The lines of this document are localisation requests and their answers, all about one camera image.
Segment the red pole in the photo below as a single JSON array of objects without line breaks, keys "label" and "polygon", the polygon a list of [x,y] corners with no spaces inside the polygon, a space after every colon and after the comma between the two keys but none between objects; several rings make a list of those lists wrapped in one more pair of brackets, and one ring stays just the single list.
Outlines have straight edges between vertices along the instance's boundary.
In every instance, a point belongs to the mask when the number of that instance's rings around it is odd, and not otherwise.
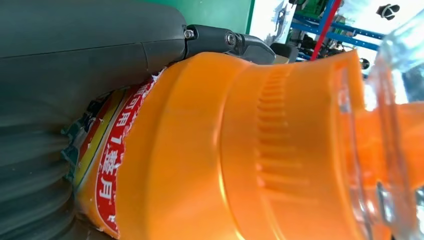
[{"label": "red pole", "polygon": [[317,58],[318,53],[320,52],[320,49],[321,49],[321,45],[323,45],[327,32],[329,31],[331,23],[333,22],[334,15],[336,15],[336,11],[339,8],[341,2],[342,0],[334,1],[334,4],[331,7],[328,18],[325,20],[325,24],[324,24],[324,27],[322,28],[321,35],[319,35],[318,41],[316,42],[316,45],[315,45],[315,49],[313,50],[312,56],[310,57],[311,61],[314,61]]}]

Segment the green wall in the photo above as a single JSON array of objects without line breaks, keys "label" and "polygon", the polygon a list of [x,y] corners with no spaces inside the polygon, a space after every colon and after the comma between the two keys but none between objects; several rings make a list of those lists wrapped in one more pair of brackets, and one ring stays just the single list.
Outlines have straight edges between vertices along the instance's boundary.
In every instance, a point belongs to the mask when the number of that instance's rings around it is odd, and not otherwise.
[{"label": "green wall", "polygon": [[248,33],[255,0],[147,0],[177,8],[187,24]]}]

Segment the yellow stripe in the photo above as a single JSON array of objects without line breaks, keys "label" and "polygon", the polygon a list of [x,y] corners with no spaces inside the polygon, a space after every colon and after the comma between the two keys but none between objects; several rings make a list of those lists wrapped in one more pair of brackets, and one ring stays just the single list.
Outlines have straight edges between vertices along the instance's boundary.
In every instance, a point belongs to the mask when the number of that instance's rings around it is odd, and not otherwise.
[{"label": "yellow stripe", "polygon": [[102,142],[102,139],[104,137],[107,138],[107,134],[105,134],[105,132],[108,129],[109,123],[111,122],[111,119],[113,118],[116,109],[118,108],[121,103],[121,100],[123,99],[124,93],[125,91],[123,90],[117,90],[111,94],[109,109],[103,117],[103,123],[98,126],[98,129],[96,130],[91,142],[89,143],[90,147],[87,149],[84,156],[79,157],[80,160],[77,165],[78,169],[75,173],[74,179],[75,186],[80,185],[86,175],[88,168],[94,160],[99,144]]}]

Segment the red label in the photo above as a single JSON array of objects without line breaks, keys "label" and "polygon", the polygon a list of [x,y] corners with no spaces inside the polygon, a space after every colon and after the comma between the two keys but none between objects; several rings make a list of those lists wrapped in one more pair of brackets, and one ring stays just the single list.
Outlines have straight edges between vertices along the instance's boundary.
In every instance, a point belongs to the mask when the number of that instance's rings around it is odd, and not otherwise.
[{"label": "red label", "polygon": [[113,123],[97,170],[95,187],[97,211],[104,223],[117,234],[119,234],[119,230],[115,221],[115,196],[117,191],[117,171],[125,154],[124,139],[129,133],[139,109],[153,84],[151,82],[147,85],[130,89],[132,93]]}]

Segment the black metal bracket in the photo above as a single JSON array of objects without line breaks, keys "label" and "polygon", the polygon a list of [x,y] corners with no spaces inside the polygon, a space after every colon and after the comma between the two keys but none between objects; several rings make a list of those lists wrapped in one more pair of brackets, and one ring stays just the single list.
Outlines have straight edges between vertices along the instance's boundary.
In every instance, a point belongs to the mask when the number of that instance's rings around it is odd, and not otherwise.
[{"label": "black metal bracket", "polygon": [[259,38],[225,28],[189,25],[184,30],[184,36],[185,59],[202,52],[214,52],[266,65],[272,64],[276,58],[272,49]]}]

